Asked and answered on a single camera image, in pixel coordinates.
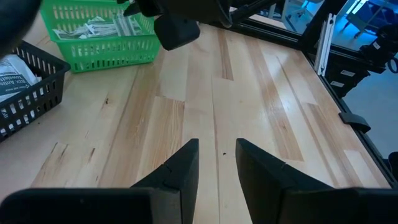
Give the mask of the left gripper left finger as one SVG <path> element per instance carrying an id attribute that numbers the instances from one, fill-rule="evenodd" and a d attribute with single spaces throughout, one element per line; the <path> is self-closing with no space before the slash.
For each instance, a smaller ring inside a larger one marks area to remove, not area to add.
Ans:
<path id="1" fill-rule="evenodd" d="M 31 188 L 0 203 L 0 224 L 192 224 L 199 140 L 129 188 Z"/>

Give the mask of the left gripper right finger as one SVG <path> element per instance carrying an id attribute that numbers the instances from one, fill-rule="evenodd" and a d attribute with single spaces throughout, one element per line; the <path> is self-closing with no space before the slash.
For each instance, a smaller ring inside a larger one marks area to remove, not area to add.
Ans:
<path id="1" fill-rule="evenodd" d="M 398 224 L 398 190 L 335 189 L 243 138 L 236 164 L 253 224 Z"/>

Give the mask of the green plastic basket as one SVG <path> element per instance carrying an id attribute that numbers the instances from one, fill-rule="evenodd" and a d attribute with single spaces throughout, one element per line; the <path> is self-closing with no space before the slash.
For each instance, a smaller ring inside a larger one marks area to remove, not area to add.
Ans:
<path id="1" fill-rule="evenodd" d="M 144 33 L 127 37 L 94 37 L 60 40 L 54 29 L 71 32 L 85 28 L 89 19 L 96 16 L 106 20 L 103 24 L 114 24 L 113 16 L 122 14 L 129 2 L 117 4 L 116 0 L 43 0 L 41 15 L 49 32 L 64 59 L 75 73 L 123 67 L 153 62 L 160 42 L 154 32 L 154 18 L 141 13 L 132 17 L 139 23 Z"/>

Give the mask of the black print antiseptic towelette packet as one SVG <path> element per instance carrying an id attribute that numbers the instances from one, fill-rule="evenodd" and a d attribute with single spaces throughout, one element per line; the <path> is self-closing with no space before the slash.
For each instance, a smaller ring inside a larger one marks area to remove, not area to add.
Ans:
<path id="1" fill-rule="evenodd" d="M 42 79 L 15 54 L 0 60 L 0 103 L 35 85 Z"/>

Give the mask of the black plastic basket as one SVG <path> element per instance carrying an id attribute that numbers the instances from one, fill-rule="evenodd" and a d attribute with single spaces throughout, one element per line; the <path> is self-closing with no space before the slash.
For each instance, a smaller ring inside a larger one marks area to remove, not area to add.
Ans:
<path id="1" fill-rule="evenodd" d="M 22 41 L 12 50 L 42 80 L 0 103 L 0 142 L 62 101 L 64 76 L 70 65 Z"/>

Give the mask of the black box white labels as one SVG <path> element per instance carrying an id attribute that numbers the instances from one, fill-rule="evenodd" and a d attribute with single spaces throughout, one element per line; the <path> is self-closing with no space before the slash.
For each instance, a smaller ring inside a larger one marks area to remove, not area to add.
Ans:
<path id="1" fill-rule="evenodd" d="M 382 73 L 385 65 L 376 65 L 366 60 L 361 53 L 354 55 L 331 52 L 325 72 L 325 79 L 331 85 L 338 98 L 344 97 L 370 72 Z"/>

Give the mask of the silver aluminium extrusion bar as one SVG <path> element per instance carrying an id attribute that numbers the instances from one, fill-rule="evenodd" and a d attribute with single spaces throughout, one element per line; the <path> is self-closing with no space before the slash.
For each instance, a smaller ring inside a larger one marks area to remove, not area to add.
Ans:
<path id="1" fill-rule="evenodd" d="M 314 71 L 318 76 L 324 77 L 326 74 L 335 21 L 336 15 L 329 13 L 328 17 L 323 21 L 322 24 L 314 65 Z"/>

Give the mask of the black equipment white label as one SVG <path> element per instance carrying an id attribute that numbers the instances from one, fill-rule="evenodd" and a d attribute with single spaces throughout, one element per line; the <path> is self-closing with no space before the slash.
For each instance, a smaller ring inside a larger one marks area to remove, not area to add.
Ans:
<path id="1" fill-rule="evenodd" d="M 398 74 L 398 23 L 380 27 L 376 39 L 359 49 L 364 58 L 373 65 L 384 66 Z"/>

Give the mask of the black frame bracket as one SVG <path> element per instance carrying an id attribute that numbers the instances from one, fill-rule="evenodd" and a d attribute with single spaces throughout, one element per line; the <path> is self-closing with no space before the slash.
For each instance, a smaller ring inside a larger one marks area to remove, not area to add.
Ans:
<path id="1" fill-rule="evenodd" d="M 340 112 L 338 115 L 343 123 L 350 125 L 353 129 L 357 131 L 367 133 L 371 130 L 370 125 L 362 116 L 346 112 Z"/>

